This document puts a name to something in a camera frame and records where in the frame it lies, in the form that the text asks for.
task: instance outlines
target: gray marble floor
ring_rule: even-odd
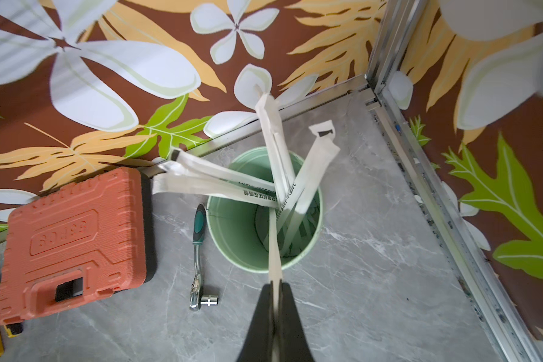
[[[284,123],[305,156],[307,127],[332,119],[341,152],[321,187],[324,230],[284,271],[316,361],[498,361],[378,128],[357,96]],[[261,134],[209,155],[227,165],[264,145]],[[234,361],[267,275],[228,262],[207,237],[206,293],[220,305],[188,310],[192,222],[205,197],[153,199],[159,268],[135,290],[25,322],[0,361]],[[0,246],[0,265],[3,245]]]

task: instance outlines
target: plastic tool case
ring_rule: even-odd
[[[0,324],[140,286],[156,269],[149,180],[120,167],[18,207],[8,219]]]

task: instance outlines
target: brown wallpaper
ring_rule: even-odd
[[[62,0],[29,0],[29,4],[35,7],[36,13],[44,9],[46,16],[65,34],[64,19],[72,10],[68,9],[69,3]],[[85,1],[78,1],[77,4],[85,6],[85,9],[92,4],[95,8],[97,6],[97,3]],[[103,5],[102,10],[95,9],[93,12],[92,9],[87,9],[86,13],[91,16],[91,25],[81,33],[75,45],[72,39],[66,39],[66,35],[59,36],[61,39],[53,38],[56,45],[62,47],[59,52],[67,54],[74,51],[73,47],[80,49],[82,44],[88,45],[89,42],[100,40],[143,40],[180,52],[200,74],[202,83],[188,95],[181,94],[176,98],[159,97],[129,82],[106,66],[81,57],[94,76],[115,91],[138,117],[139,126],[127,130],[128,132],[117,133],[97,131],[74,122],[55,108],[51,99],[50,79],[57,54],[46,57],[30,74],[13,82],[0,84],[0,190],[4,191],[0,193],[0,210],[26,202],[24,197],[27,195],[43,195],[62,184],[92,176],[117,164],[140,166],[150,164],[150,161],[158,156],[165,157],[165,149],[161,151],[156,144],[145,152],[132,156],[140,160],[124,159],[125,156],[131,157],[130,146],[140,145],[144,139],[159,138],[153,136],[156,134],[153,129],[144,129],[143,126],[147,125],[147,122],[149,125],[156,122],[157,115],[161,113],[158,109],[162,106],[170,111],[177,102],[185,106],[178,118],[170,116],[171,118],[166,119],[168,122],[165,131],[174,132],[174,129],[183,129],[187,125],[192,129],[192,132],[184,135],[195,140],[195,143],[174,141],[173,146],[186,149],[197,145],[199,141],[207,141],[209,137],[203,132],[203,123],[213,116],[228,111],[253,112],[238,99],[234,90],[236,82],[239,82],[239,75],[248,67],[254,69],[251,75],[268,72],[268,76],[263,74],[262,77],[260,74],[257,81],[260,82],[259,85],[261,82],[269,82],[269,91],[274,97],[278,97],[286,89],[292,91],[293,87],[293,93],[296,94],[290,94],[290,97],[286,94],[283,99],[291,102],[303,98],[307,93],[325,89],[364,73],[368,65],[371,42],[376,38],[379,21],[386,8],[386,1],[383,0],[337,3],[329,0],[100,0],[98,4]],[[232,8],[245,9],[243,13],[239,11],[239,19],[235,21],[235,25]],[[250,18],[254,14],[265,16]],[[218,21],[227,21],[231,26],[220,27],[212,33],[197,30],[192,25],[194,16],[203,27],[213,26]],[[39,32],[33,33],[17,25],[9,18],[12,18],[12,15],[8,14],[4,7],[0,7],[0,30],[34,40],[48,39]],[[250,22],[246,19],[252,19],[251,25],[246,25]],[[226,62],[221,62],[221,59],[216,62],[210,50],[230,33],[233,27],[239,30],[245,27],[244,33],[258,36],[265,46],[263,54],[249,54],[245,41],[236,36],[231,58]],[[253,40],[250,46],[257,48],[257,41]],[[6,45],[0,43],[0,49],[4,47]],[[7,50],[6,56],[13,59],[19,52],[17,48]],[[163,71],[168,75],[170,71],[177,71],[175,66],[176,64],[173,69],[167,67]],[[252,84],[243,84],[242,87],[244,97],[251,89],[256,91]],[[194,93],[197,93],[195,99],[192,98]],[[190,98],[185,103],[184,98],[187,96]],[[89,104],[80,106],[90,107],[89,110],[95,113],[98,111]],[[75,150],[69,150],[69,147],[73,148],[71,143],[75,137],[87,134],[100,138],[104,147],[83,146],[82,149],[74,147]],[[105,155],[106,160],[101,163],[90,162],[84,169],[79,167],[70,175],[62,175],[64,170],[77,164],[57,166],[55,163],[62,162],[62,157],[68,155],[64,153],[61,156],[56,150],[46,150],[40,157],[31,155],[25,158],[24,153],[31,154],[36,147],[62,147],[66,153],[72,154],[76,151],[88,155]],[[16,150],[19,152],[15,157],[9,154]],[[0,221],[6,221],[7,214],[1,218],[3,220]]]

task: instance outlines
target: green bucket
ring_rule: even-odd
[[[290,152],[290,156],[297,174],[303,159],[293,152]],[[273,182],[266,147],[253,148],[241,154],[232,161],[229,168]],[[324,218],[322,192],[319,189],[305,218],[309,221],[309,230],[300,228],[298,236],[301,238],[299,244],[302,250],[295,250],[290,256],[282,257],[282,269],[299,262],[318,241]],[[230,262],[249,272],[268,272],[268,252],[263,247],[269,228],[266,207],[210,196],[207,201],[207,225],[215,245]],[[282,236],[282,233],[278,235],[280,243]]]

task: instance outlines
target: floral wallpaper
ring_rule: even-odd
[[[365,73],[386,0],[0,0],[0,231],[18,205],[148,166]]]
[[[393,98],[543,354],[543,1],[429,0]]]

